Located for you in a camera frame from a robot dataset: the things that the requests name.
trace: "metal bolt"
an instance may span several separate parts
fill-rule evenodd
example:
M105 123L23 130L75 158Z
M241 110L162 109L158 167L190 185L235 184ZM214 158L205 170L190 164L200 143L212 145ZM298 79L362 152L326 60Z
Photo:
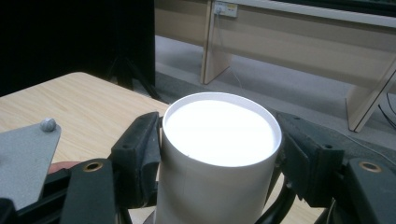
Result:
M288 187L288 189L291 189L293 187L293 183L288 180L288 182L286 183L286 187Z
M53 132L56 129L55 119L46 118L40 122L40 129L45 133Z

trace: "silver screw head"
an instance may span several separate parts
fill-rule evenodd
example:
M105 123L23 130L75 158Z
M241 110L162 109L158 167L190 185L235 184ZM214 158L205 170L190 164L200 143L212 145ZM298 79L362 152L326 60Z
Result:
M53 132L56 129L55 119L46 118L40 122L40 129L45 133Z

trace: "black cable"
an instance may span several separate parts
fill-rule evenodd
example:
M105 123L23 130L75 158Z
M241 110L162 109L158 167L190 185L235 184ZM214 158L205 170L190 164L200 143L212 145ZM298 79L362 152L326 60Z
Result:
M378 105L379 110L381 110L382 115L384 116L384 118L388 121L388 123L390 124L390 126L396 130L396 123L394 123L389 117L388 115L382 110L381 105Z
M119 208L119 222L121 224L134 224L132 223L131 216L129 215L128 209L127 208Z
M396 112L393 110L393 107L392 107L392 105L390 104L389 93L387 93L387 99L388 99L388 105L389 105L390 109L392 110L393 114L396 115Z
M275 202L268 210L255 222L255 224L278 224L288 214L294 203L296 192L288 187L288 179L283 180L282 190Z

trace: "gray floor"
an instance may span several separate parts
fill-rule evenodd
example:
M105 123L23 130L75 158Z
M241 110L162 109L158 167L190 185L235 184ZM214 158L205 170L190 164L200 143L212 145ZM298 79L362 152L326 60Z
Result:
M347 127L347 83L313 76L269 63L233 56L231 68L208 85L199 82L201 47L156 37L156 88L161 97L173 103L201 91L235 93L267 108L291 113L342 134L396 149L396 131L377 109L360 133ZM389 95L396 108L396 95ZM386 99L385 112L396 121Z

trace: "wooden panel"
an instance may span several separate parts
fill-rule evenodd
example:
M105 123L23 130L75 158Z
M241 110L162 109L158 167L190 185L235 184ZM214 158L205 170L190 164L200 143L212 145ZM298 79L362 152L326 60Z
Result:
M206 29L206 0L155 1L156 35L203 46Z
M244 6L262 7L262 8L298 13L298 14L321 17L321 18L336 19L340 21L355 21L359 23L396 28L396 18L326 8L324 7L324 4L321 3L315 4L313 1L311 2L313 3L312 5L316 5L317 7L300 5L297 3L297 1L295 1L295 3L268 1L268 0L221 0L221 1L228 3L235 3Z
M239 6L220 17L224 48L255 60L372 88L396 56L396 29Z
M230 66L232 54L225 52L221 42L222 35L218 29L218 19L211 13L215 2L208 1L206 42L204 44L204 57L202 59L201 83L207 84Z
M349 130L360 132L368 118L378 107L381 98L394 86L396 81L396 57L384 78L373 87L355 86L349 90L346 97L346 110Z

